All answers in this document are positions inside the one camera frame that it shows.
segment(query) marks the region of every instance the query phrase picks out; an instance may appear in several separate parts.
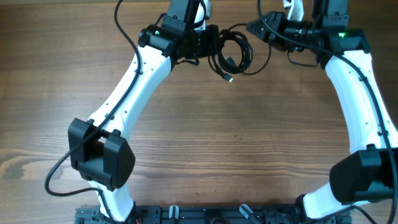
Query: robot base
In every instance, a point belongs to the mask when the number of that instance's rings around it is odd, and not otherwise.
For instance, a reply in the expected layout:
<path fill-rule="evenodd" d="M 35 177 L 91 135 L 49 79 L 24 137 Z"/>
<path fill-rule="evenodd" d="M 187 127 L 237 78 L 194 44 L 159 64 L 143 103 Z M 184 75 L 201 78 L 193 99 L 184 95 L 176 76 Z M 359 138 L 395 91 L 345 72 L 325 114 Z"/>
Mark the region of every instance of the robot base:
<path fill-rule="evenodd" d="M 128 224 L 351 224 L 350 212 L 328 220 L 300 222 L 296 204 L 275 204 L 265 207 L 160 207 L 136 206 Z M 75 224 L 112 224 L 99 207 L 76 209 Z"/>

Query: wooden table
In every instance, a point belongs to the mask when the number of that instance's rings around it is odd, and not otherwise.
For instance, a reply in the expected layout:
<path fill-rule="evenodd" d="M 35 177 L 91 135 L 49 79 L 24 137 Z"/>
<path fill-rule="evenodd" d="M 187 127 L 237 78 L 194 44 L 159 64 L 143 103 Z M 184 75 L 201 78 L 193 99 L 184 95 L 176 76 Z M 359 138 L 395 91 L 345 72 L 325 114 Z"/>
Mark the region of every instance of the wooden table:
<path fill-rule="evenodd" d="M 209 21 L 220 29 L 257 19 L 255 1 L 213 1 Z M 44 179 L 68 151 L 72 119 L 86 119 L 109 96 L 134 56 L 113 21 L 116 3 L 0 7 L 0 223 L 72 223 L 94 193 L 48 195 Z M 137 40 L 169 2 L 122 4 L 119 20 Z M 264 12 L 283 10 L 264 1 Z M 373 47 L 376 79 L 398 123 L 398 14 L 395 0 L 352 0 L 350 26 Z M 305 1 L 307 19 L 311 1 Z M 268 46 L 254 47 L 251 70 Z M 225 55 L 239 58 L 234 44 Z M 311 53 L 293 58 L 313 62 Z M 130 146 L 137 157 L 129 179 L 138 205 L 239 205 L 287 202 L 328 181 L 330 168 L 349 155 L 348 132 L 335 90 L 318 68 L 291 65 L 273 50 L 266 69 L 228 83 L 206 60 L 176 66 L 144 108 Z M 87 187 L 66 161 L 51 188 Z M 390 201 L 365 206 L 380 223 Z M 367 223 L 356 212 L 357 223 Z"/>

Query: wood grain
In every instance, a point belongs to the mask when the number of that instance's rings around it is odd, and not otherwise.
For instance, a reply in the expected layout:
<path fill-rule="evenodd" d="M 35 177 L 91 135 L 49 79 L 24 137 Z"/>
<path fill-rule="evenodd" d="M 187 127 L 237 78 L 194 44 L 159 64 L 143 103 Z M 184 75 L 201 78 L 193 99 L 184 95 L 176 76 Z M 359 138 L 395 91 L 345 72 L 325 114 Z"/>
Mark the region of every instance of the wood grain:
<path fill-rule="evenodd" d="M 119 20 L 137 40 L 168 4 L 128 2 Z M 282 10 L 279 1 L 263 5 L 264 12 Z M 376 79 L 395 123 L 397 6 L 394 0 L 355 0 L 349 10 L 350 26 L 364 29 L 373 47 Z M 86 119 L 103 103 L 134 56 L 114 25 L 114 7 L 0 7 L 0 223 L 72 223 L 74 209 L 98 204 L 94 193 L 51 197 L 44 179 L 68 150 L 72 119 Z M 309 18 L 311 2 L 305 9 Z M 255 1 L 218 0 L 210 22 L 225 29 L 254 19 Z M 268 47 L 247 37 L 255 70 Z M 223 52 L 240 55 L 234 44 Z M 292 57 L 313 61 L 308 52 Z M 291 65 L 276 50 L 263 72 L 235 75 L 232 83 L 206 60 L 175 67 L 144 108 L 129 143 L 137 157 L 129 185 L 138 205 L 290 203 L 326 183 L 330 167 L 349 154 L 345 120 L 325 72 Z M 87 186 L 68 161 L 52 181 L 60 192 Z M 389 203 L 365 209 L 383 223 Z"/>

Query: wooden surface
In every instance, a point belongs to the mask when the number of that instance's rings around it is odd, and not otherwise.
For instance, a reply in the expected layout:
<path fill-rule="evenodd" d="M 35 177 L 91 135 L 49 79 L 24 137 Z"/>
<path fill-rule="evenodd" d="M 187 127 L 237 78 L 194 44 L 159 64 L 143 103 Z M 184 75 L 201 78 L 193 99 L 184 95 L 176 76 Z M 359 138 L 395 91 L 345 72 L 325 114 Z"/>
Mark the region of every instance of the wooden surface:
<path fill-rule="evenodd" d="M 310 1 L 305 1 L 310 14 Z M 126 3 L 119 20 L 137 40 L 168 2 Z M 264 1 L 264 11 L 282 10 Z M 376 79 L 398 123 L 398 14 L 395 0 L 351 1 L 351 27 L 363 28 L 373 47 Z M 0 7 L 0 223 L 72 223 L 74 210 L 97 205 L 94 193 L 68 198 L 45 193 L 44 179 L 68 151 L 72 119 L 86 119 L 109 96 L 134 52 L 113 21 L 115 3 Z M 214 1 L 220 29 L 257 19 L 255 1 Z M 255 49 L 251 70 L 268 54 Z M 237 46 L 225 55 L 238 58 Z M 313 55 L 293 55 L 312 62 Z M 206 60 L 179 65 L 144 108 L 130 146 L 137 157 L 129 179 L 138 205 L 291 203 L 328 181 L 348 156 L 348 132 L 325 72 L 288 63 L 272 53 L 255 76 L 227 83 Z M 51 188 L 87 187 L 64 163 Z M 390 201 L 365 206 L 380 223 Z M 367 223 L 355 213 L 357 223 Z"/>

